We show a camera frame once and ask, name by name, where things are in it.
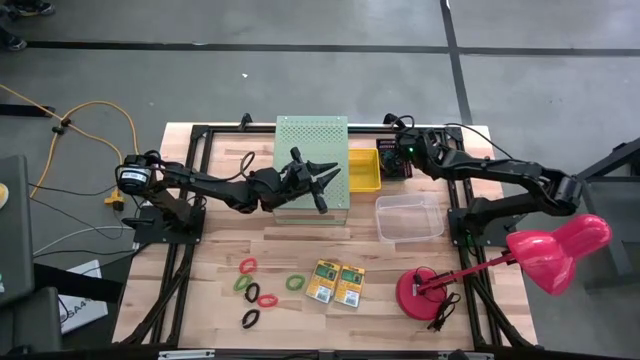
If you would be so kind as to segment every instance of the yellow cable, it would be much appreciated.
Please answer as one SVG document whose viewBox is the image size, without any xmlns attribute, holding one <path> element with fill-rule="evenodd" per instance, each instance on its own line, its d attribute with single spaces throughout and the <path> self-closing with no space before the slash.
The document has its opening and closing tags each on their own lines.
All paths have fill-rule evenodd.
<svg viewBox="0 0 640 360">
<path fill-rule="evenodd" d="M 38 192 L 38 189 L 40 188 L 40 185 L 44 181 L 44 178 L 47 176 L 47 172 L 49 171 L 49 166 L 51 165 L 51 159 L 53 158 L 53 150 L 56 147 L 57 140 L 58 140 L 58 134 L 54 133 L 53 139 L 51 139 L 51 146 L 49 147 L 49 157 L 47 158 L 47 164 L 44 166 L 44 171 L 42 172 L 42 175 L 40 175 L 40 180 L 38 180 L 36 187 L 34 187 L 33 190 L 31 191 L 31 195 L 29 195 L 30 198 L 36 195 L 36 193 Z"/>
<path fill-rule="evenodd" d="M 69 124 L 69 127 L 72 128 L 73 130 L 79 132 L 80 134 L 88 137 L 89 139 L 93 139 L 96 141 L 100 141 L 103 144 L 106 144 L 107 146 L 109 146 L 110 148 L 113 149 L 113 151 L 116 152 L 116 154 L 118 154 L 118 164 L 122 164 L 122 153 L 120 152 L 120 150 L 118 150 L 118 148 L 113 145 L 112 143 L 110 143 L 109 141 L 99 137 L 99 136 L 95 136 L 95 135 L 91 135 L 91 134 L 87 134 L 86 132 L 82 131 L 80 128 L 78 128 L 77 126 L 73 125 L 73 124 Z"/>
<path fill-rule="evenodd" d="M 24 101 L 28 102 L 29 104 L 31 104 L 31 105 L 33 105 L 33 106 L 37 107 L 38 109 L 40 109 L 40 110 L 42 110 L 42 111 L 46 112 L 47 114 L 49 114 L 49 115 L 53 116 L 54 118 L 57 118 L 57 119 L 58 119 L 58 120 L 60 120 L 60 121 L 64 120 L 64 118 L 61 118 L 61 117 L 60 117 L 60 116 L 58 116 L 56 113 L 54 113 L 54 112 L 51 112 L 51 111 L 47 110 L 45 107 L 42 107 L 40 104 L 38 104 L 38 103 L 36 103 L 35 101 L 33 101 L 33 100 L 29 99 L 28 97 L 26 97 L 26 96 L 22 96 L 22 95 L 20 95 L 19 93 L 15 92 L 15 91 L 13 91 L 13 90 L 11 90 L 11 89 L 9 89 L 8 87 L 6 87 L 6 86 L 4 86 L 4 85 L 2 85 L 2 84 L 0 84 L 0 87 L 1 87 L 1 88 L 3 88 L 3 89 L 5 89 L 6 91 L 8 91 L 8 92 L 12 93 L 13 95 L 15 95 L 15 96 L 19 97 L 20 99 L 22 99 L 22 100 L 24 100 Z"/>
<path fill-rule="evenodd" d="M 131 116 L 126 111 L 124 111 L 124 109 L 122 109 L 121 107 L 119 107 L 116 104 L 110 103 L 108 101 L 90 101 L 90 102 L 87 102 L 87 103 L 84 103 L 84 104 L 80 104 L 80 105 L 74 107 L 73 109 L 67 111 L 67 113 L 63 117 L 60 117 L 59 115 L 55 114 L 54 112 L 46 109 L 45 107 L 41 106 L 40 104 L 36 103 L 35 101 L 29 99 L 28 97 L 26 97 L 24 95 L 21 95 L 20 93 L 18 93 L 16 91 L 6 87 L 3 84 L 0 84 L 0 88 L 10 92 L 11 94 L 19 97 L 20 99 L 30 103 L 31 105 L 37 107 L 38 109 L 44 111 L 45 113 L 57 118 L 61 123 L 62 123 L 62 121 L 64 119 L 69 118 L 72 114 L 74 114 L 78 110 L 80 110 L 82 108 L 85 108 L 87 106 L 91 106 L 91 105 L 106 105 L 106 106 L 110 106 L 110 107 L 118 110 L 120 113 L 122 113 L 122 115 L 124 115 L 127 118 L 127 120 L 129 121 L 129 125 L 131 126 L 131 133 L 133 135 L 133 148 L 134 148 L 136 154 L 140 153 L 138 151 L 138 139 L 137 139 L 136 127 L 135 127 L 135 125 L 133 123 L 133 119 L 131 118 Z M 77 126 L 75 126 L 73 124 L 69 124 L 69 127 L 72 128 L 73 130 L 79 132 L 81 135 L 86 136 L 89 139 L 99 141 L 99 142 L 109 146 L 110 148 L 112 148 L 116 152 L 116 154 L 118 155 L 118 164 L 122 164 L 122 162 L 123 162 L 122 153 L 111 142 L 109 142 L 108 140 L 105 140 L 105 139 L 103 139 L 101 137 L 88 134 L 87 132 L 83 131 L 82 129 L 78 128 Z M 29 195 L 29 197 L 31 197 L 31 198 L 36 194 L 36 192 L 38 192 L 38 186 L 40 186 L 42 184 L 42 182 L 44 181 L 44 179 L 47 176 L 47 173 L 49 172 L 49 167 L 51 166 L 51 161 L 53 159 L 53 152 L 55 150 L 55 146 L 56 146 L 57 140 L 58 140 L 58 134 L 54 134 L 53 135 L 53 139 L 51 140 L 51 146 L 49 147 L 49 156 L 47 158 L 47 164 L 45 165 L 44 171 L 42 172 L 42 175 L 40 176 L 40 179 L 38 180 L 38 183 L 36 184 L 37 187 L 35 187 L 33 189 L 33 191 L 31 192 L 31 195 Z"/>
<path fill-rule="evenodd" d="M 131 126 L 131 133 L 133 134 L 133 150 L 135 150 L 136 154 L 140 154 L 140 151 L 138 150 L 138 136 L 136 135 L 136 126 L 133 124 L 133 119 L 131 118 L 131 115 L 129 115 L 126 111 L 124 111 L 124 109 L 122 109 L 121 107 L 119 107 L 114 103 L 110 103 L 108 101 L 89 101 L 87 103 L 80 104 L 74 107 L 73 109 L 67 111 L 67 113 L 64 115 L 64 119 L 71 117 L 71 115 L 74 114 L 76 111 L 90 105 L 107 105 L 118 110 L 122 115 L 124 115 L 124 117 L 126 117 L 127 120 L 129 120 L 129 126 Z"/>
</svg>

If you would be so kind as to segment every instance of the white paper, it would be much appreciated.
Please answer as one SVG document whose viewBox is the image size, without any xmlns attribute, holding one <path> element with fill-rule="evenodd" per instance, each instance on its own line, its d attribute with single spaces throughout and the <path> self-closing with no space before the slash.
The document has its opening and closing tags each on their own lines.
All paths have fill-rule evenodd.
<svg viewBox="0 0 640 360">
<path fill-rule="evenodd" d="M 102 273 L 98 266 L 100 266 L 98 260 L 93 260 L 69 269 L 69 271 L 82 274 L 87 270 L 94 269 L 84 275 L 102 279 Z M 69 318 L 60 325 L 63 334 L 108 314 L 107 304 L 104 301 L 93 301 L 91 299 L 66 295 L 60 295 L 60 300 L 69 310 Z M 65 320 L 67 311 L 60 303 L 58 303 L 58 307 L 60 309 L 60 320 Z"/>
</svg>

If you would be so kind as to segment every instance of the lamp shade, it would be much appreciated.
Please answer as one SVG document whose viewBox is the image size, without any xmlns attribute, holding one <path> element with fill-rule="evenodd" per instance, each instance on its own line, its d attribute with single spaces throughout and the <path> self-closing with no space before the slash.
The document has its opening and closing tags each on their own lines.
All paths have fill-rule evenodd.
<svg viewBox="0 0 640 360">
<path fill-rule="evenodd" d="M 611 228 L 595 215 L 580 215 L 559 229 L 518 231 L 507 235 L 507 246 L 522 270 L 544 291 L 562 294 L 576 271 L 578 259 L 609 244 Z"/>
</svg>

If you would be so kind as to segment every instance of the red hair tie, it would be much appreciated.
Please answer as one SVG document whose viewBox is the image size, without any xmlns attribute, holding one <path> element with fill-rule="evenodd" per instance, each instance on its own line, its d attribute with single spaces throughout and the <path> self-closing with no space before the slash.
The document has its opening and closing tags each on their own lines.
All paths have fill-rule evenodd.
<svg viewBox="0 0 640 360">
<path fill-rule="evenodd" d="M 278 297 L 273 294 L 262 295 L 258 298 L 260 307 L 273 307 L 278 304 Z"/>
<path fill-rule="evenodd" d="M 240 274 L 246 275 L 248 273 L 252 273 L 258 269 L 258 260 L 254 257 L 246 258 L 242 260 L 240 266 L 238 266 L 240 270 Z"/>
</svg>

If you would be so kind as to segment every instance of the black floor line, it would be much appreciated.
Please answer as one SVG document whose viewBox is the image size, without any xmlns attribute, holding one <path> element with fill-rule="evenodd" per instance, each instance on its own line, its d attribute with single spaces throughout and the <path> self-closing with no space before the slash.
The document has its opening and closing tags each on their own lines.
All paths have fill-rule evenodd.
<svg viewBox="0 0 640 360">
<path fill-rule="evenodd" d="M 453 20 L 451 19 L 451 11 L 447 5 L 447 0 L 440 0 L 440 8 L 442 9 L 442 21 L 444 22 L 444 32 L 449 45 L 449 59 L 451 60 L 451 71 L 453 72 L 453 84 L 458 98 L 458 109 L 460 110 L 460 122 L 465 125 L 472 125 L 471 108 L 469 107 L 469 99 L 467 98 L 467 88 L 464 85 L 464 76 L 462 75 L 462 64 L 460 63 L 460 53 L 458 51 L 458 42 L 456 41 L 456 33 L 453 28 Z"/>
<path fill-rule="evenodd" d="M 34 49 L 449 54 L 448 46 L 429 45 L 193 44 L 49 40 L 31 40 L 28 41 L 28 43 L 29 47 Z M 457 49 L 459 55 L 640 57 L 640 49 L 563 49 L 470 46 L 458 46 Z"/>
<path fill-rule="evenodd" d="M 640 49 L 458 47 L 461 55 L 638 57 Z"/>
<path fill-rule="evenodd" d="M 411 45 L 287 45 L 287 44 L 190 44 L 84 41 L 28 41 L 29 48 L 80 50 L 143 51 L 254 51 L 254 52 L 326 52 L 326 53 L 392 53 L 447 54 L 446 46 Z"/>
</svg>

